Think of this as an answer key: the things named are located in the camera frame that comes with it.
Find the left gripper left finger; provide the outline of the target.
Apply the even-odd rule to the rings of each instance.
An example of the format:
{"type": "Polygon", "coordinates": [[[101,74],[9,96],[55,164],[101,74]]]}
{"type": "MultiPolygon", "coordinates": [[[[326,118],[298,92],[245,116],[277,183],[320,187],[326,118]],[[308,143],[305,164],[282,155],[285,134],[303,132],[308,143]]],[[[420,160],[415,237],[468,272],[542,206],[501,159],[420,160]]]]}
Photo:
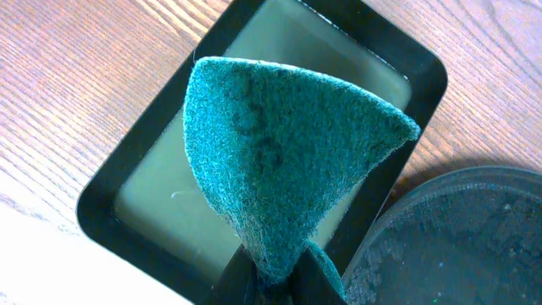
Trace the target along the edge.
{"type": "Polygon", "coordinates": [[[254,305],[257,296],[257,269],[243,246],[224,268],[218,283],[198,305],[254,305]]]}

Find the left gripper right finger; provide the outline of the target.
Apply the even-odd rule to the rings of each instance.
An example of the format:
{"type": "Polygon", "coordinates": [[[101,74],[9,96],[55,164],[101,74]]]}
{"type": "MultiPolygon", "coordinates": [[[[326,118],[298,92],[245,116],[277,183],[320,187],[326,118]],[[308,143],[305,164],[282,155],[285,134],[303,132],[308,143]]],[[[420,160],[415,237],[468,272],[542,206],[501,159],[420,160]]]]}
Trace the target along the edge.
{"type": "Polygon", "coordinates": [[[308,247],[299,257],[286,293],[293,305],[346,305],[339,273],[318,247],[308,247]]]}

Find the green yellow sponge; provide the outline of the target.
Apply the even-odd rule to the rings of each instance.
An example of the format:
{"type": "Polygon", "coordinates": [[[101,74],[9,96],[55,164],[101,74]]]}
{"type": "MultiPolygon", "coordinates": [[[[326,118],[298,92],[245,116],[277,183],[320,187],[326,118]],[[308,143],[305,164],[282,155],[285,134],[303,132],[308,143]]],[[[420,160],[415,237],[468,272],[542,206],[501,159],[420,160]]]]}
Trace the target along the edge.
{"type": "Polygon", "coordinates": [[[199,59],[183,110],[185,154],[209,206],[240,237],[265,285],[306,250],[327,213],[420,127],[331,75],[242,58],[199,59]]]}

